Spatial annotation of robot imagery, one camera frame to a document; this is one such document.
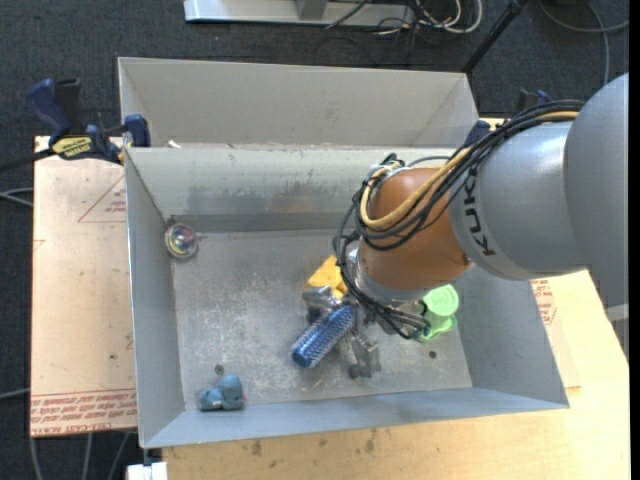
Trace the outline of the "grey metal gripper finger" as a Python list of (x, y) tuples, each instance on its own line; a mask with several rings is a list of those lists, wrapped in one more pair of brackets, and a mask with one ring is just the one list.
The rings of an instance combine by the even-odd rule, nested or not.
[(347, 306), (345, 301), (333, 294), (329, 285), (305, 289), (302, 292), (302, 299), (307, 306), (307, 322), (309, 324), (328, 317)]
[(353, 379), (372, 378), (381, 371), (379, 343), (365, 334), (354, 334), (351, 347), (356, 363), (349, 369)]

